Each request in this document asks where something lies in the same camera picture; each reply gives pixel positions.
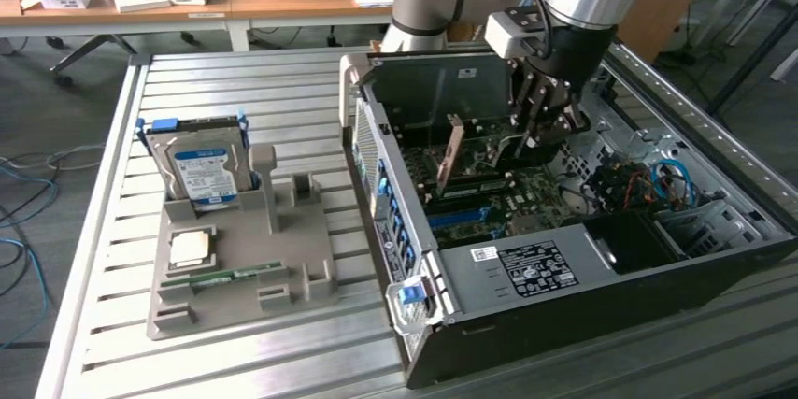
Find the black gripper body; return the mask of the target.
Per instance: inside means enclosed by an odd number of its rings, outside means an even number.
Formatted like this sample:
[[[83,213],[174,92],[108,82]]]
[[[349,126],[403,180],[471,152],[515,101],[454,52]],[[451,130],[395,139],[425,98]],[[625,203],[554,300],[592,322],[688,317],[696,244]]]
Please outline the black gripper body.
[[[542,46],[545,31],[538,24],[527,29],[509,25],[513,44],[518,45],[521,67],[511,76],[513,91],[518,92],[525,77],[531,70],[570,83],[570,90],[580,92],[588,79],[594,75],[604,55],[614,41],[618,27],[601,30],[584,29],[574,25],[558,25],[553,29],[553,50],[544,59],[537,50]]]

